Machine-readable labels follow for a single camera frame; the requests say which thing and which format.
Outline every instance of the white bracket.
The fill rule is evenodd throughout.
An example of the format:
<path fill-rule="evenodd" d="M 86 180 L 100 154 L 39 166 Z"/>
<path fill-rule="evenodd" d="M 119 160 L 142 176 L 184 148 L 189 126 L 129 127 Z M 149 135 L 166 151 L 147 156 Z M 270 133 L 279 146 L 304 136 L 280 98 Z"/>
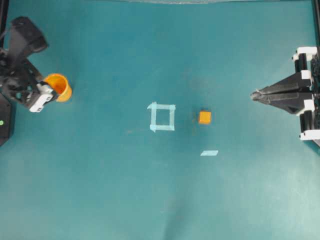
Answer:
<path fill-rule="evenodd" d="M 320 129 L 306 130 L 300 134 L 301 140 L 320 140 Z"/>

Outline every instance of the teal mat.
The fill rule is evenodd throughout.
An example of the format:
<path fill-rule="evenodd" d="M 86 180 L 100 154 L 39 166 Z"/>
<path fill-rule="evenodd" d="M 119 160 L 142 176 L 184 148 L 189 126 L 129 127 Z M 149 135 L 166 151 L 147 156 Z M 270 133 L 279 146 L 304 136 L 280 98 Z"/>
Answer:
<path fill-rule="evenodd" d="M 11 0 L 18 16 L 50 44 L 30 60 L 66 75 L 73 96 L 40 114 L 17 106 L 0 149 L 0 239 L 318 238 L 319 155 L 299 118 L 250 100 L 316 44 L 310 1 Z M 154 101 L 176 105 L 175 131 L 150 130 Z"/>

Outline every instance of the orange cube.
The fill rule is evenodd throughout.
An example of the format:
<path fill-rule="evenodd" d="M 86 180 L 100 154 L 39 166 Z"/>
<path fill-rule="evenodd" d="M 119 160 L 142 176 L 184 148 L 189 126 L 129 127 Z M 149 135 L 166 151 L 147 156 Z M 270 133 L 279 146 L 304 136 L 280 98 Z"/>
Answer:
<path fill-rule="evenodd" d="M 210 124 L 211 123 L 211 112 L 210 111 L 201 111 L 199 113 L 199 124 Z"/>

